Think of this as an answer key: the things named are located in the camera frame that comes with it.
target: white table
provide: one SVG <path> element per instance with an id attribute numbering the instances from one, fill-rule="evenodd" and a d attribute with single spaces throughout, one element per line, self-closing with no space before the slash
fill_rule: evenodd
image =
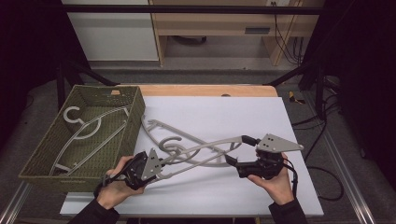
<path id="1" fill-rule="evenodd" d="M 146 120 L 160 120 L 206 142 L 244 134 L 262 138 L 266 133 L 296 142 L 279 97 L 145 96 L 145 102 Z M 157 139 L 170 136 L 166 132 L 156 134 Z M 149 152 L 152 147 L 155 146 L 141 129 L 135 153 Z M 255 148 L 248 145 L 242 145 L 230 155 L 240 161 L 256 160 Z M 305 214 L 322 216 L 301 152 L 288 152 L 287 155 L 299 176 L 297 198 Z M 199 154 L 199 157 L 204 156 L 205 152 Z M 178 165 L 165 166 L 163 171 L 179 168 Z M 77 214 L 92 198 L 90 192 L 68 193 L 61 214 Z M 127 199 L 116 210 L 125 217 L 262 217 L 270 214 L 268 205 L 272 202 L 263 189 L 239 178 L 234 167 L 196 167 L 147 186 L 143 195 Z"/>

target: green basket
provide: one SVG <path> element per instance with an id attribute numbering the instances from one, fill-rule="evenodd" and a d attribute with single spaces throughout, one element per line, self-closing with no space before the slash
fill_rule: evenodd
<path id="1" fill-rule="evenodd" d="M 121 156 L 134 154 L 145 107 L 142 93 L 137 86 L 75 86 L 55 121 L 23 167 L 19 178 L 49 190 L 94 191 L 101 177 L 107 170 L 116 167 Z M 68 108 L 66 118 L 69 121 L 81 119 L 83 123 L 66 121 L 64 111 Z M 97 129 L 99 121 L 94 119 L 101 115 L 103 117 Z M 89 125 L 81 129 L 84 123 Z M 86 138 L 74 139 L 77 132 L 80 132 L 78 138 Z M 73 169 L 95 149 L 97 152 L 70 175 L 64 175 L 67 169 L 52 169 L 62 151 L 62 157 L 57 164 Z"/>

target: white cabinet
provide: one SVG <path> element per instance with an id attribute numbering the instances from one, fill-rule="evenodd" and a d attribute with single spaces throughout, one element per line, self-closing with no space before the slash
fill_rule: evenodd
<path id="1" fill-rule="evenodd" d="M 63 0 L 64 4 L 147 5 L 147 0 Z M 68 13 L 88 61 L 158 61 L 148 13 Z"/>

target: hand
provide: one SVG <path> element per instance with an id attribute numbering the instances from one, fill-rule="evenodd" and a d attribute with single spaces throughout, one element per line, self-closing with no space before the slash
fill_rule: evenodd
<path id="1" fill-rule="evenodd" d="M 284 159 L 288 158 L 284 153 L 282 153 L 282 157 Z M 247 178 L 257 186 L 264 188 L 278 205 L 283 205 L 294 200 L 290 186 L 289 173 L 286 167 L 283 167 L 279 175 L 274 176 L 270 180 L 263 179 L 256 175 L 249 175 Z"/>
<path id="2" fill-rule="evenodd" d="M 116 169 L 109 170 L 106 174 L 116 175 L 124 167 L 125 163 L 132 158 L 133 156 L 121 157 Z M 145 187 L 134 190 L 129 188 L 124 181 L 114 181 L 100 190 L 96 201 L 108 210 L 132 195 L 142 194 L 144 190 Z"/>

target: person's right hand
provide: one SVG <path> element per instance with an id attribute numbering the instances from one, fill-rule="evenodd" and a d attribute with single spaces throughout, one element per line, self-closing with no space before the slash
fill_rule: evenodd
<path id="1" fill-rule="evenodd" d="M 282 156 L 284 159 L 288 158 L 284 153 L 282 153 Z M 274 176 L 270 180 L 263 179 L 256 175 L 249 175 L 247 178 L 257 186 L 264 188 L 278 205 L 283 205 L 294 200 L 290 186 L 289 173 L 286 167 L 283 167 L 279 175 Z"/>

